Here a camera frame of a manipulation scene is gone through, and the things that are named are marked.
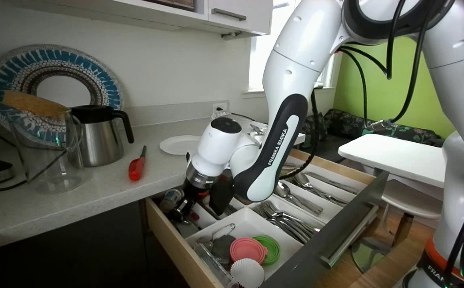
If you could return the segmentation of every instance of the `white countertop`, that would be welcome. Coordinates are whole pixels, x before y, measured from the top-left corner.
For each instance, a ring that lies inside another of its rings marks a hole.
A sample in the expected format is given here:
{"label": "white countertop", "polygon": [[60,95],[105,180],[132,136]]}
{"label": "white countertop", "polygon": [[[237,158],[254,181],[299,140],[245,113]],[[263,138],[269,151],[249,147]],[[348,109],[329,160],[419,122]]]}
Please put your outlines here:
{"label": "white countertop", "polygon": [[[182,184],[186,157],[164,153],[159,144],[177,135],[201,135],[209,118],[171,122],[133,128],[135,142],[128,144],[124,135],[124,156],[106,166],[86,168],[90,178],[78,188],[61,194],[41,194],[27,184],[0,192],[0,246],[38,235],[75,221],[97,215]],[[243,128],[249,122],[240,122]],[[305,139],[300,134],[296,143]],[[127,169],[147,146],[143,177],[132,182]],[[0,159],[12,162],[16,177],[4,186],[24,179],[16,152],[0,142]]]}
{"label": "white countertop", "polygon": [[442,148],[393,137],[366,134],[338,148],[342,157],[394,175],[444,187],[446,163]]}

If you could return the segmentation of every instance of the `white cabinet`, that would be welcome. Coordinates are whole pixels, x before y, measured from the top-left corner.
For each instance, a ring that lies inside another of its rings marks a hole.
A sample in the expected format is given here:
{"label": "white cabinet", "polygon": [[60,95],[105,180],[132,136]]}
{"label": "white cabinet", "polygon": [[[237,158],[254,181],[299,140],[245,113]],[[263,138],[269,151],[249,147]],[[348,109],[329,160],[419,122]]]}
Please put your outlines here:
{"label": "white cabinet", "polygon": [[209,0],[209,22],[255,34],[269,34],[272,0]]}
{"label": "white cabinet", "polygon": [[147,0],[4,0],[33,10],[172,31],[193,28],[225,39],[268,34],[272,0],[194,0],[193,11]]}

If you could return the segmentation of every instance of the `stainless steel carafe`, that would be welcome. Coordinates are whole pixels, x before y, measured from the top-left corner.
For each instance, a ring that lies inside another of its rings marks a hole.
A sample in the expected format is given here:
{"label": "stainless steel carafe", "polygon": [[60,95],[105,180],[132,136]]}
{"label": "stainless steel carafe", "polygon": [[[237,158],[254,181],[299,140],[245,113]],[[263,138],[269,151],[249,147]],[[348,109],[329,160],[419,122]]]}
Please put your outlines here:
{"label": "stainless steel carafe", "polygon": [[113,119],[122,119],[128,142],[134,142],[131,123],[124,111],[113,110],[110,106],[83,105],[73,107],[71,112],[81,122],[80,150],[85,167],[110,164],[124,155],[122,139]]}

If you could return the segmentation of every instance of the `wooden floor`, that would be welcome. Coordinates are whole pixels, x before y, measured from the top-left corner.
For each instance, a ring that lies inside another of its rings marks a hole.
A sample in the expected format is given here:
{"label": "wooden floor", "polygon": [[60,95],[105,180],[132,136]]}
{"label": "wooden floor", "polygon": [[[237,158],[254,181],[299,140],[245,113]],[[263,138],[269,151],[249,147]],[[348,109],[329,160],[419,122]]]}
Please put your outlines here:
{"label": "wooden floor", "polygon": [[[391,243],[393,238],[381,226],[378,226],[382,212],[382,209],[378,211],[377,219],[370,226],[370,229],[364,233],[364,237],[371,236]],[[388,229],[395,232],[399,220],[400,215],[389,214]],[[348,249],[336,262],[335,266],[323,275],[315,287],[392,288],[420,259],[424,245],[433,235],[433,231],[428,226],[414,222],[408,238],[365,274],[362,274],[356,268],[351,257],[351,250]]]}

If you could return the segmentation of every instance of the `black handle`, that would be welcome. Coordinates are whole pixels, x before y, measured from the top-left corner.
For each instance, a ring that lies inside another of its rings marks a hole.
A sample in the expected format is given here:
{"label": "black handle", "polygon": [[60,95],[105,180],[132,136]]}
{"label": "black handle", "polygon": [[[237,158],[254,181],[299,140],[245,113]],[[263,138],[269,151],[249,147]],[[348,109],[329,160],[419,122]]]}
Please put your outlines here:
{"label": "black handle", "polygon": [[129,122],[129,116],[124,111],[114,110],[111,112],[113,118],[122,118],[124,121],[124,128],[126,128],[127,140],[129,143],[134,143],[133,128],[131,127],[131,122]]}

